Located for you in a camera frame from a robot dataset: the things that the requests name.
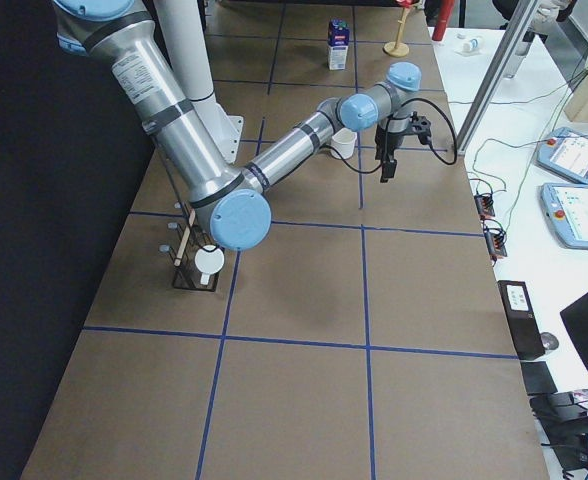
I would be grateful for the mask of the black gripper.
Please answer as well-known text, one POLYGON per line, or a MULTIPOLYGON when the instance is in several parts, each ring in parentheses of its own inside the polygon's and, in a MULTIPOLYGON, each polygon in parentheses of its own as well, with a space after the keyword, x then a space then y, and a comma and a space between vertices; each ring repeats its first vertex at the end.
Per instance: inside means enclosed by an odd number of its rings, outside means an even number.
POLYGON ((375 159, 381 162, 381 183, 387 183, 395 177, 397 161, 392 157, 402 145, 406 129, 406 119, 383 119, 377 125, 375 159))

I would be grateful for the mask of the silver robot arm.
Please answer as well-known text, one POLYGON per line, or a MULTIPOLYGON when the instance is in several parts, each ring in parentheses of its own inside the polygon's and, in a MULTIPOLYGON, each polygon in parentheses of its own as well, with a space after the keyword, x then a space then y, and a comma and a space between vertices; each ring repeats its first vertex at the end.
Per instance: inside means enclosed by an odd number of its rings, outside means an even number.
POLYGON ((100 59, 133 104, 144 131, 173 162, 200 227, 216 244, 243 251, 271 225, 265 191, 279 183, 342 128, 366 130, 403 111, 421 71, 392 64, 363 93, 330 98, 243 167, 233 163, 222 127, 231 122, 216 101, 199 8, 194 1, 55 1, 59 44, 100 59))

